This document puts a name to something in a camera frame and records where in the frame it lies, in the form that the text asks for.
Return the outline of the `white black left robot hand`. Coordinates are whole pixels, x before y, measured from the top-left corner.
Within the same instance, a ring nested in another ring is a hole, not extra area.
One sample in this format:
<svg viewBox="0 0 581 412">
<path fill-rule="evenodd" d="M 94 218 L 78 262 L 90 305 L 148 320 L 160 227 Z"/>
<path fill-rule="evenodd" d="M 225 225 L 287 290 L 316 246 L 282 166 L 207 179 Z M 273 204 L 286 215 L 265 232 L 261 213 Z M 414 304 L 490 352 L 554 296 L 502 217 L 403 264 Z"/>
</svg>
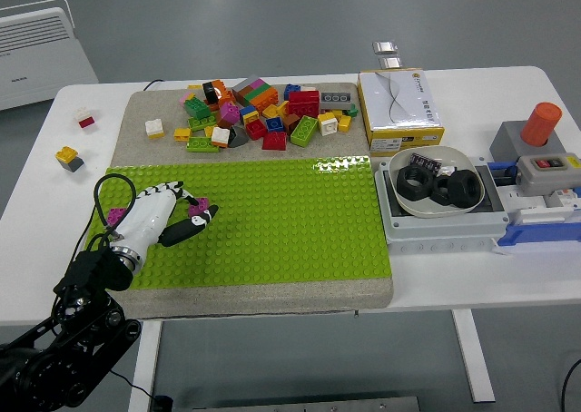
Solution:
<svg viewBox="0 0 581 412">
<path fill-rule="evenodd" d="M 204 231 L 219 209 L 211 205 L 198 215 L 168 225 L 178 200 L 198 204 L 183 188 L 182 181 L 164 182 L 141 191 L 116 228 L 120 238 L 110 246 L 115 251 L 132 252 L 138 260 L 145 260 L 147 250 L 155 243 L 171 247 Z"/>
</svg>

